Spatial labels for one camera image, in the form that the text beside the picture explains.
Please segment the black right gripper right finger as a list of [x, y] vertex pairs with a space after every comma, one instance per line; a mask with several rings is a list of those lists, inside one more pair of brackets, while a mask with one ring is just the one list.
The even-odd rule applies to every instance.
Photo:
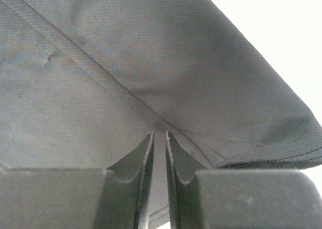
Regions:
[[321, 196], [290, 169], [208, 169], [167, 134], [171, 228], [321, 228]]

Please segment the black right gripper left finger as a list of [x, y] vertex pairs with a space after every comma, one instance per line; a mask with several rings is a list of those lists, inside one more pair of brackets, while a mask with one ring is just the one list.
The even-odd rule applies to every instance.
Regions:
[[1, 169], [1, 228], [147, 228], [154, 134], [107, 169]]

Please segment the black t shirt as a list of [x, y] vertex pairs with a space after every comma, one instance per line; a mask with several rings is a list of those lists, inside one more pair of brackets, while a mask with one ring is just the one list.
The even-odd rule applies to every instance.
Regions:
[[1, 0], [1, 167], [107, 168], [170, 131], [208, 168], [321, 165], [321, 125], [211, 0]]

